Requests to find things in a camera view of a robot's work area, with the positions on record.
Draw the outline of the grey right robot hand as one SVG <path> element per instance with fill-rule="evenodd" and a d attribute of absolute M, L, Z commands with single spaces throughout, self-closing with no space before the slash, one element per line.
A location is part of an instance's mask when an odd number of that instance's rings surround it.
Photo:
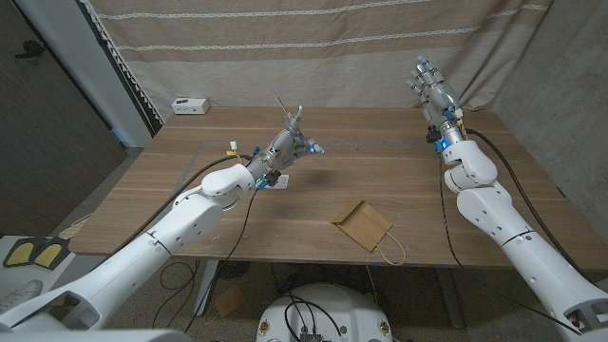
<path fill-rule="evenodd" d="M 410 76 L 407 85 L 420 99 L 427 121 L 427 142 L 435 152 L 441 154 L 451 145 L 465 141 L 459 96 L 439 69 L 420 55 Z"/>

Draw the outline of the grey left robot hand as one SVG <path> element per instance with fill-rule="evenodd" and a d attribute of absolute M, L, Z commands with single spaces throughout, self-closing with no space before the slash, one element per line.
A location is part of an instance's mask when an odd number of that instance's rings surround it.
<path fill-rule="evenodd" d="M 302 105 L 297 108 L 294 115 L 286 112 L 285 128 L 246 165 L 256 181 L 257 189 L 262 189 L 266 185 L 275 185 L 280 171 L 291 166 L 296 159 L 308 154 L 325 153 L 313 138 L 306 137 L 300 130 L 302 114 Z"/>

